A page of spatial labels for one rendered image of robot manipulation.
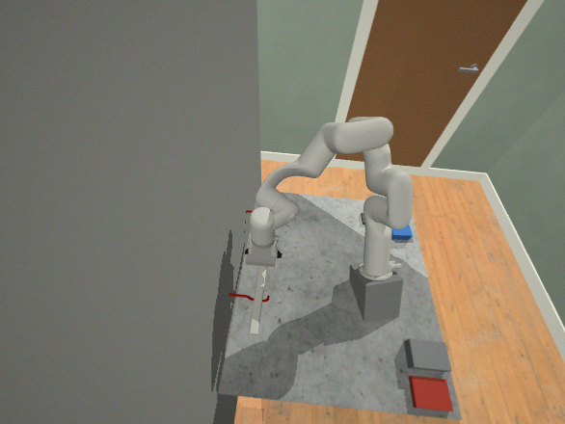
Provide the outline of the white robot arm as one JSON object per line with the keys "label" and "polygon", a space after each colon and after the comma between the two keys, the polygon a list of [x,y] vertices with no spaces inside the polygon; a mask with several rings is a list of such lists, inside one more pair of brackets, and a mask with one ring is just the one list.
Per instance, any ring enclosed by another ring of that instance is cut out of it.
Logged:
{"label": "white robot arm", "polygon": [[393,268],[401,268],[401,263],[390,261],[391,229],[405,228],[413,215],[412,179],[391,165],[388,142],[392,134],[391,122],[382,117],[322,125],[295,162],[271,172],[259,187],[259,208],[250,215],[253,248],[252,254],[246,254],[246,265],[275,267],[276,256],[271,256],[271,249],[280,240],[275,230],[293,222],[299,214],[299,206],[275,189],[282,180],[290,176],[317,178],[336,153],[362,152],[366,187],[376,195],[363,205],[364,251],[359,272],[373,280],[390,278]]}

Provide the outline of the red flat square panel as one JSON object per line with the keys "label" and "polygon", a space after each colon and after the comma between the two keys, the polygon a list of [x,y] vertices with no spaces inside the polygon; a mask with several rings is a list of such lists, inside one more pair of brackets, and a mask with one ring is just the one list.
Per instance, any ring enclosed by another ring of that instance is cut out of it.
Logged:
{"label": "red flat square panel", "polygon": [[409,376],[414,408],[453,411],[445,379]]}

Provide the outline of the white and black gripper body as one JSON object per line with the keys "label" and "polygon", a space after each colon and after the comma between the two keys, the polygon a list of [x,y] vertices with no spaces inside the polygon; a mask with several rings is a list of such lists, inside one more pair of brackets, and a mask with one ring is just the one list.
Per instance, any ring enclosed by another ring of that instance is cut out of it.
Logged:
{"label": "white and black gripper body", "polygon": [[[252,254],[252,248],[253,248],[253,243],[252,243],[252,239],[251,239],[251,235],[249,238],[249,247],[248,247],[248,254]],[[276,256],[276,258],[278,257],[278,250],[279,250],[279,242],[278,240],[275,241],[275,243],[272,245],[272,249],[271,249],[271,256]]]}

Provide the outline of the blue block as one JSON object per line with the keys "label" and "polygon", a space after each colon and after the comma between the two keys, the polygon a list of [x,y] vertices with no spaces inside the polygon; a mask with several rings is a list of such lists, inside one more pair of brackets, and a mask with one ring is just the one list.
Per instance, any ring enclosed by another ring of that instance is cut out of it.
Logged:
{"label": "blue block", "polygon": [[407,227],[403,228],[403,229],[399,229],[399,230],[391,229],[391,230],[392,230],[391,239],[410,240],[410,238],[413,236],[409,225]]}

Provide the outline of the grey wall panel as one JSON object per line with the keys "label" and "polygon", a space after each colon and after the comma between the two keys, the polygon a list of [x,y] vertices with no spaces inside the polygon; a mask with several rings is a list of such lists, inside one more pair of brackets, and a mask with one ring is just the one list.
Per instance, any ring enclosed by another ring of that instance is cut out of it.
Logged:
{"label": "grey wall panel", "polygon": [[234,424],[256,0],[0,0],[0,424]]}

